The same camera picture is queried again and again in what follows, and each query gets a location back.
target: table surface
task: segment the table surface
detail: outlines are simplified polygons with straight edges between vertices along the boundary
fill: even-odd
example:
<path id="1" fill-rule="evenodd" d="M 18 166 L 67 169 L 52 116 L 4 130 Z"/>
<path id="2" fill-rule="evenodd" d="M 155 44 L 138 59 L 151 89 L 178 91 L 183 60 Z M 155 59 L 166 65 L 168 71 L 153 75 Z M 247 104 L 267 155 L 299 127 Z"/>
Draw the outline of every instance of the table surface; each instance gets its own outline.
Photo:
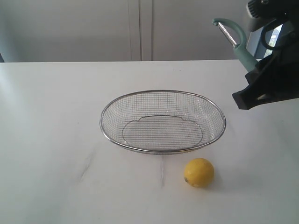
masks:
<path id="1" fill-rule="evenodd" d="M 297 224 L 298 100 L 239 110 L 245 74 L 235 60 L 0 64 L 0 223 Z M 108 141 L 104 107 L 150 89 L 211 99 L 224 135 L 166 156 Z M 207 189 L 183 179 L 197 157 L 215 167 Z"/>

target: white wall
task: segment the white wall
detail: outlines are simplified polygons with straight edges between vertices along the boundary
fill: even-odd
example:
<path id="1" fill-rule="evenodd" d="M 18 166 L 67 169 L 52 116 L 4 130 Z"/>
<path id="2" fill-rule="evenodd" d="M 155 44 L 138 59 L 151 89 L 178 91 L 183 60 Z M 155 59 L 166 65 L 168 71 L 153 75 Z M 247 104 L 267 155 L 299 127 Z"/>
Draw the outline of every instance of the white wall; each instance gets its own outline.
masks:
<path id="1" fill-rule="evenodd" d="M 249 0 L 152 0 L 153 60 L 234 59 L 232 47 L 211 24 L 224 17 L 243 24 Z"/>
<path id="2" fill-rule="evenodd" d="M 5 62 L 21 61 L 20 52 L 17 50 L 14 36 L 0 11 L 0 53 Z"/>
<path id="3" fill-rule="evenodd" d="M 24 61 L 130 61 L 140 54 L 134 30 L 138 0 L 0 0 L 0 5 Z"/>

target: lemon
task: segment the lemon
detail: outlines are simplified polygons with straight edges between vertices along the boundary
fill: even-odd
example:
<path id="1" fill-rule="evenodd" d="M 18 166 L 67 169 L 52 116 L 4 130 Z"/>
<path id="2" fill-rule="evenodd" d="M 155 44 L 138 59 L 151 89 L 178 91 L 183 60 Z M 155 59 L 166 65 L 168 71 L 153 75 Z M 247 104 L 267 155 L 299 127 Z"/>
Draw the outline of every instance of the lemon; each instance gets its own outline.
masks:
<path id="1" fill-rule="evenodd" d="M 188 162 L 184 171 L 185 181 L 193 187 L 206 187 L 214 178 L 214 167 L 210 161 L 196 158 Z"/>

